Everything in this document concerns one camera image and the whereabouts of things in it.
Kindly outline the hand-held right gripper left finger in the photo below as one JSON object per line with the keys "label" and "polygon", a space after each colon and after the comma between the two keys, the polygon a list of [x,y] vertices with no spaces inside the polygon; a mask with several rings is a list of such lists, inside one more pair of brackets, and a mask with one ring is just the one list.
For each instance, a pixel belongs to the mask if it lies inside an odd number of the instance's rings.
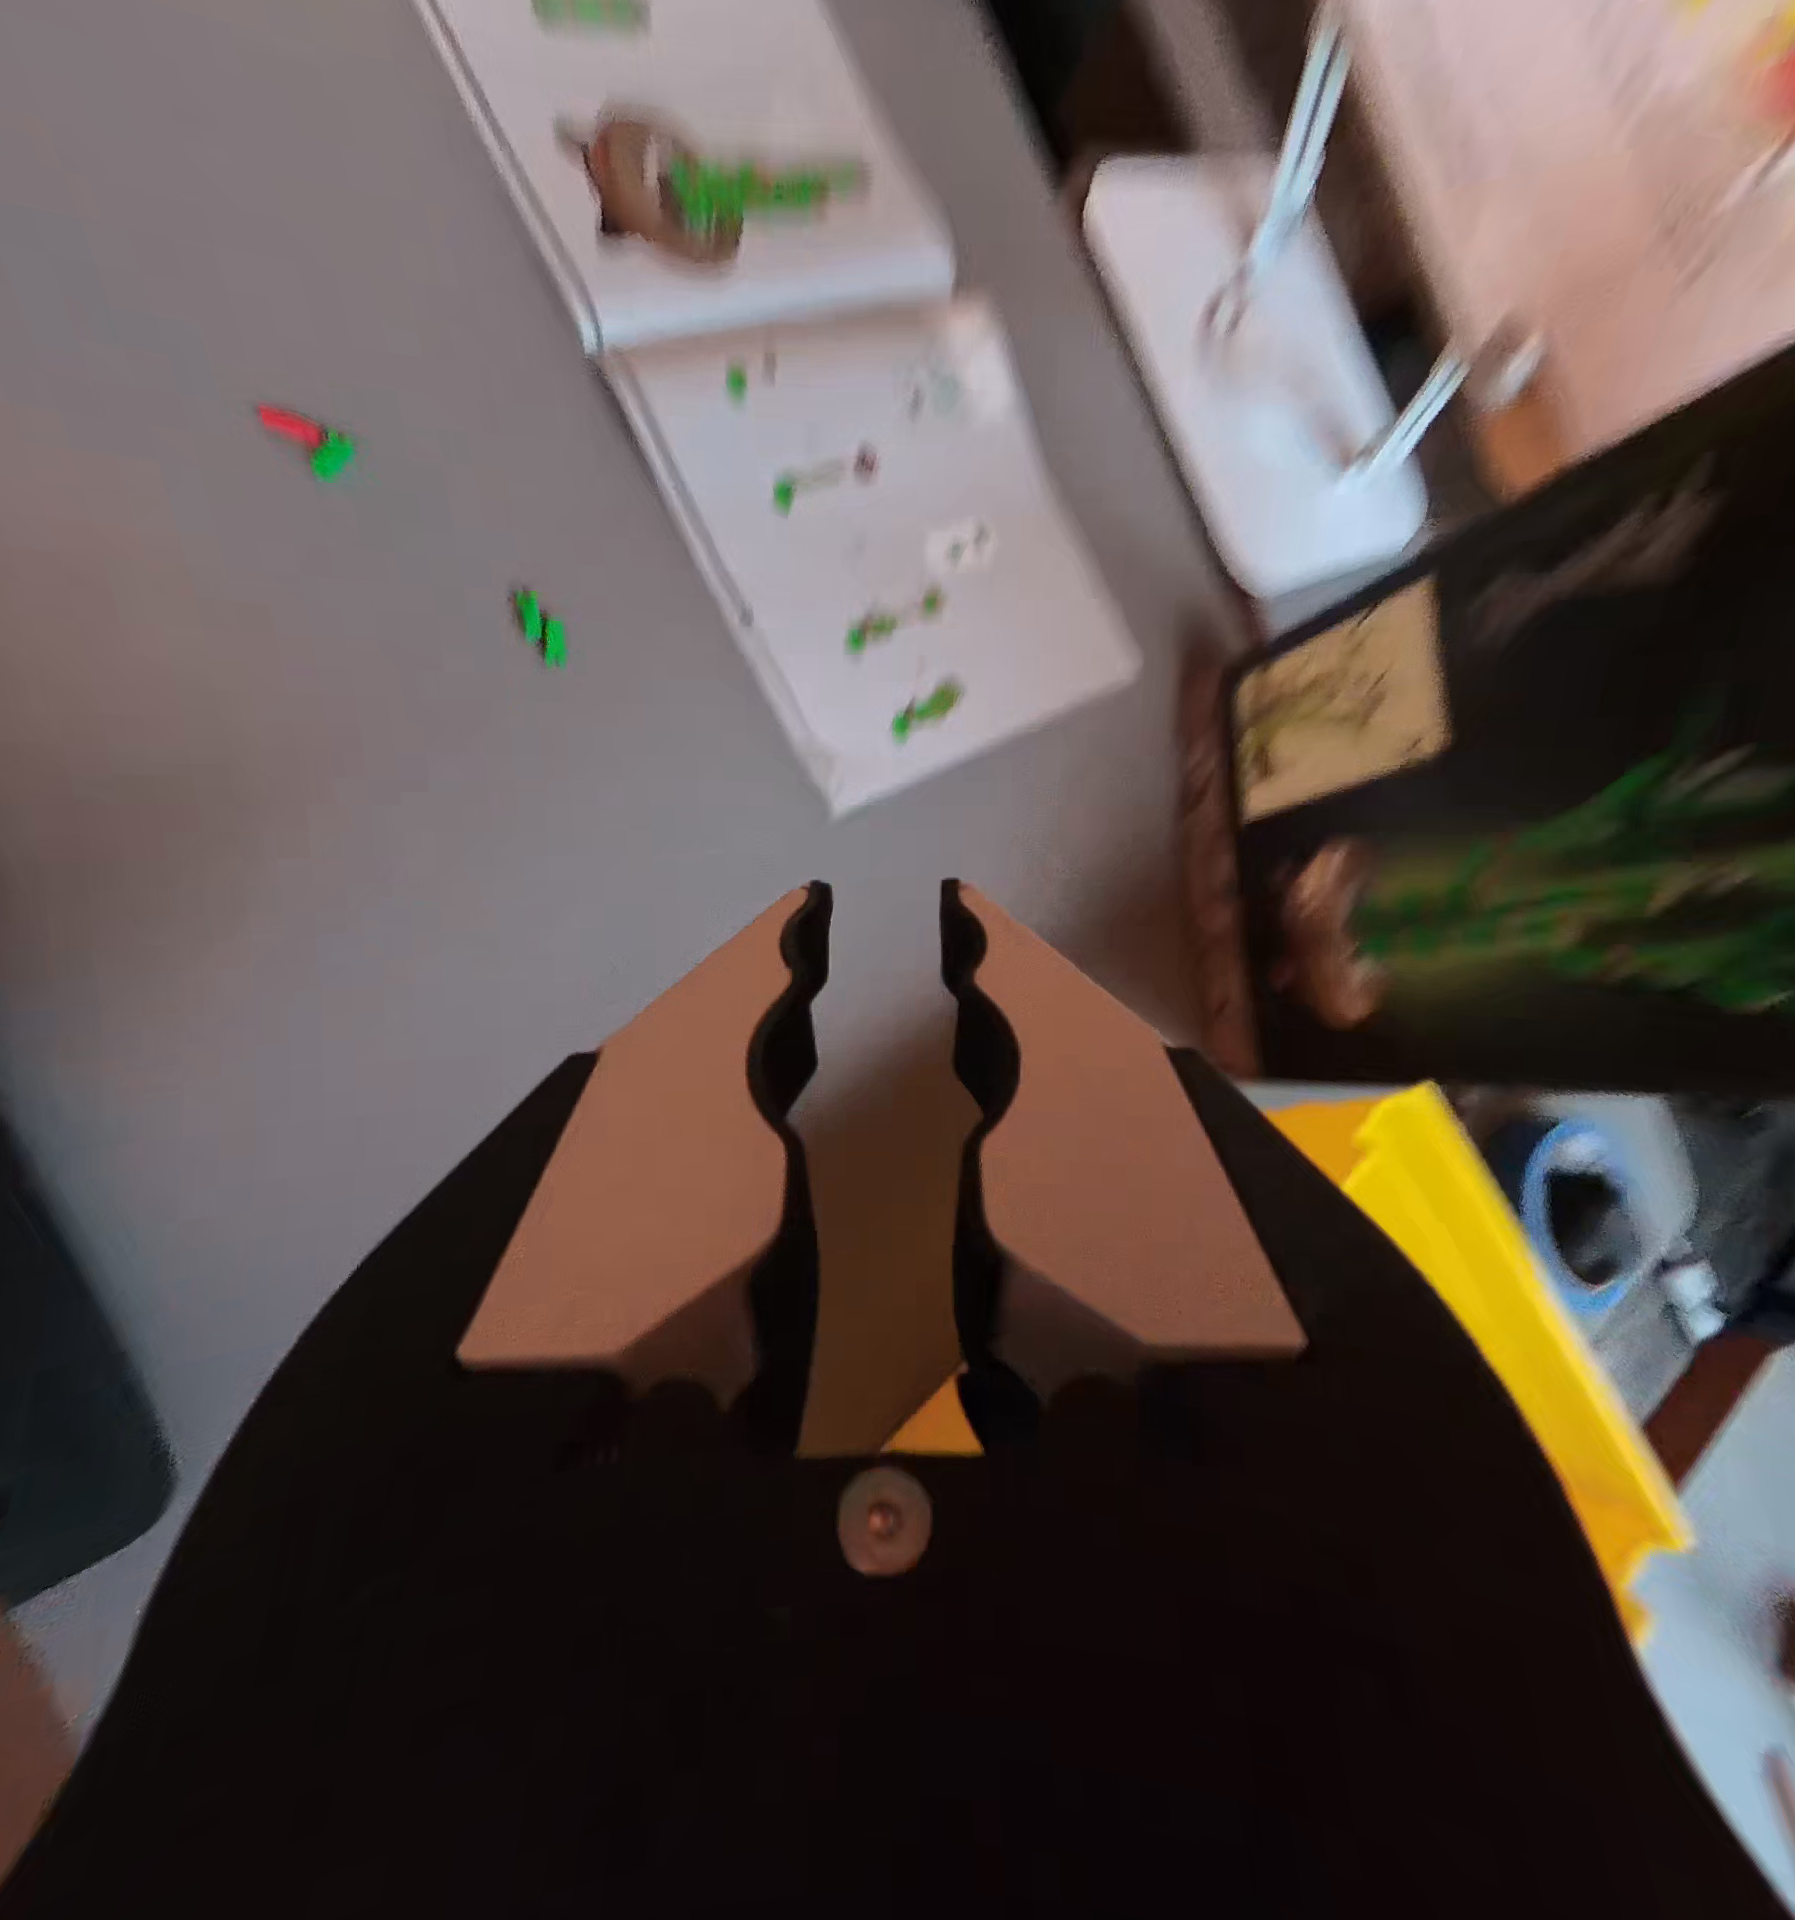
{"label": "hand-held right gripper left finger", "polygon": [[690,1382],[743,1420],[801,1417],[818,1246],[792,1121],[831,909],[827,884],[792,890],[588,1055],[462,1370]]}

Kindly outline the black lego set box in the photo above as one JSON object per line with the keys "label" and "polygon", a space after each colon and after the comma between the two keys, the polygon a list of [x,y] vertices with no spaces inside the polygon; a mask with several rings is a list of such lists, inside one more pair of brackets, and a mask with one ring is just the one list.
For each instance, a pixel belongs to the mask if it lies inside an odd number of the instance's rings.
{"label": "black lego set box", "polygon": [[1220,1067],[1795,1097],[1795,348],[1185,655],[1178,764]]}

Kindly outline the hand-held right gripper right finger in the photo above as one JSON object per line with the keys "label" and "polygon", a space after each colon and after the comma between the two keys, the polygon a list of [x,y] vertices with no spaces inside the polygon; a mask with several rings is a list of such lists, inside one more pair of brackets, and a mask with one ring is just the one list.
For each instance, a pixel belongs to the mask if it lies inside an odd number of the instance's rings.
{"label": "hand-held right gripper right finger", "polygon": [[958,1171],[958,1401],[1035,1420],[1081,1379],[1283,1363],[1307,1334],[1172,1048],[977,888],[938,892]]}

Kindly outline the yellow plastic bin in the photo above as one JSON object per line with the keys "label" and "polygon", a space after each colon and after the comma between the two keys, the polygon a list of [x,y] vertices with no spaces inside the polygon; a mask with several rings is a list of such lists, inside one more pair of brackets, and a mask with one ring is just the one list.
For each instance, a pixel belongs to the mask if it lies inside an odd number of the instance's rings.
{"label": "yellow plastic bin", "polygon": [[1661,1460],[1544,1277],[1483,1153],[1434,1085],[1271,1105],[1271,1126],[1412,1262],[1532,1430],[1629,1642],[1653,1630],[1636,1581],[1695,1533]]}

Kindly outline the blue tape roll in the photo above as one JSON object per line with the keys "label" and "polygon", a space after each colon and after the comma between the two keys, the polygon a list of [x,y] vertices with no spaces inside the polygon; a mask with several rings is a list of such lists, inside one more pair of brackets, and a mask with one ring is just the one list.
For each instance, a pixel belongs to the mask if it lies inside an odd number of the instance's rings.
{"label": "blue tape roll", "polygon": [[1601,1321],[1648,1277],[1629,1175],[1591,1122],[1542,1125],[1513,1198],[1542,1272],[1576,1320]]}

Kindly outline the white stand base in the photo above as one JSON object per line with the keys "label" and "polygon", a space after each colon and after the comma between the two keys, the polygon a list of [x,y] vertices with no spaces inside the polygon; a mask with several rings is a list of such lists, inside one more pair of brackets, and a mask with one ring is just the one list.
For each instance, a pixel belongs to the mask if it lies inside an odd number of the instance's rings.
{"label": "white stand base", "polygon": [[1115,157],[1079,236],[1224,571],[1256,602],[1315,601],[1403,559],[1432,506],[1412,456],[1365,467],[1390,393],[1312,213],[1252,244],[1268,157]]}

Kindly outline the white lego instruction booklet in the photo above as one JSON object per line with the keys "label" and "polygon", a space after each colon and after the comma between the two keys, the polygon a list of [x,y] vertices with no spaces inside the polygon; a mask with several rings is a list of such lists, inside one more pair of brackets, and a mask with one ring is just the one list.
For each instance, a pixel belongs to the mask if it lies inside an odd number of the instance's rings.
{"label": "white lego instruction booklet", "polygon": [[416,13],[837,819],[1137,679],[1005,324],[825,4]]}

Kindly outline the red and green lego piece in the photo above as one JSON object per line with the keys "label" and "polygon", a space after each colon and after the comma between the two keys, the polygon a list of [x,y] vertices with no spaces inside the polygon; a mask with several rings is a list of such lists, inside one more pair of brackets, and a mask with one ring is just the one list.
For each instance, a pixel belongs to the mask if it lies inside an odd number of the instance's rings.
{"label": "red and green lego piece", "polygon": [[355,461],[355,439],[323,420],[273,404],[253,405],[253,418],[281,444],[288,444],[322,484],[343,478]]}

